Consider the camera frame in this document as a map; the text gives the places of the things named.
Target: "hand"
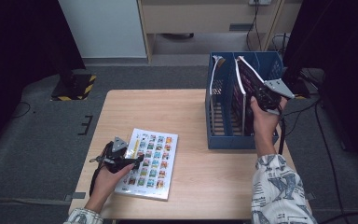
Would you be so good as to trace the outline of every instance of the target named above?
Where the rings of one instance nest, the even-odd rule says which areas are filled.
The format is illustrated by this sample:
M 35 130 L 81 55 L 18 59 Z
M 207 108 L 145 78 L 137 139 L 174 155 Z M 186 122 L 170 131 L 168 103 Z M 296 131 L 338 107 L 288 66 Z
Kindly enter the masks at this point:
M 283 110 L 287 100 L 282 97 L 281 109 Z M 255 147 L 257 156 L 261 157 L 268 154 L 276 154 L 275 147 L 272 144 L 272 136 L 279 122 L 279 116 L 262 110 L 257 100 L 252 96 L 251 108 L 254 113 Z
M 96 213 L 101 213 L 103 205 L 114 190 L 120 179 L 132 170 L 134 164 L 127 165 L 115 174 L 112 174 L 105 166 L 101 168 L 95 179 L 94 191 L 89 197 L 85 208 Z

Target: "sticker sheet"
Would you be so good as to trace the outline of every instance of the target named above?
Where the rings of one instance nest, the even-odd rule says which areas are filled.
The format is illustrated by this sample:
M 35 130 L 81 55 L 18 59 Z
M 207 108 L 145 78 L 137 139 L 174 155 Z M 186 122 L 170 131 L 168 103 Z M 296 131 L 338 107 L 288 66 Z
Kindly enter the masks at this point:
M 168 200 L 178 135 L 134 129 L 126 158 L 145 155 L 138 171 L 118 182 L 115 192 L 156 200 Z

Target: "gray carpet floor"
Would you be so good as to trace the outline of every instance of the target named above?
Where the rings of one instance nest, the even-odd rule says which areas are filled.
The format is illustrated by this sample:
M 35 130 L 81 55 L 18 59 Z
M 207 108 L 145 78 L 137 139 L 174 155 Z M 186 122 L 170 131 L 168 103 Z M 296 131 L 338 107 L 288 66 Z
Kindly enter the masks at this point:
M 0 223 L 62 223 L 66 219 L 69 203 L 63 199 L 76 189 L 108 91 L 206 87 L 207 66 L 106 66 L 89 70 L 97 77 L 89 97 L 83 101 L 50 101 L 58 76 L 40 80 L 23 91 L 22 103 L 13 114 L 15 118 L 0 136 L 0 199 L 33 199 L 50 205 L 0 202 Z M 285 113 L 306 108 L 318 98 L 315 94 L 309 99 L 292 100 Z M 286 129 L 290 132 L 286 142 L 306 192 L 315 196 L 310 200 L 312 212 L 323 222 L 341 211 L 331 161 L 314 108 L 302 112 L 298 119 L 298 113 L 286 116 Z M 358 212 L 358 156 L 341 149 L 325 109 L 317 106 L 317 111 L 336 170 L 342 206 L 345 212 Z M 88 122 L 88 117 L 92 117 L 89 131 L 79 135 L 85 131 L 82 123 Z M 358 216 L 348 220 L 358 223 Z M 345 222 L 339 219 L 330 223 Z

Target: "right hand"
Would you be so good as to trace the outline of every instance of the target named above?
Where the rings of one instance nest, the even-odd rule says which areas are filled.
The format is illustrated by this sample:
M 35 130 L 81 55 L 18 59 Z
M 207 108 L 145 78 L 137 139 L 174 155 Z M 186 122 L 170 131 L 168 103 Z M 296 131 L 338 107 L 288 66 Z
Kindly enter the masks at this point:
M 282 97 L 282 110 L 287 104 L 287 100 Z M 257 103 L 257 100 L 252 96 L 251 108 L 254 114 L 254 130 L 255 130 L 255 147 L 257 149 L 257 156 L 265 156 L 269 154 L 276 154 L 275 147 L 272 144 L 272 136 L 279 122 L 279 116 L 271 114 L 262 110 Z

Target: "left hand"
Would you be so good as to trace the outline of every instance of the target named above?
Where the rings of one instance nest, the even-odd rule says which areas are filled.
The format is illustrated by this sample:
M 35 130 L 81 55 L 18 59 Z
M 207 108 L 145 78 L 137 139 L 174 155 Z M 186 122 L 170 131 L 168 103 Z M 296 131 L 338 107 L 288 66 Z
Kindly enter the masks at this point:
M 133 166 L 134 164 L 127 165 L 115 174 L 112 174 L 105 166 L 102 167 L 95 180 L 94 191 L 89 197 L 85 208 L 96 213 L 101 213 L 103 205 L 116 187 L 118 181 L 128 174 Z

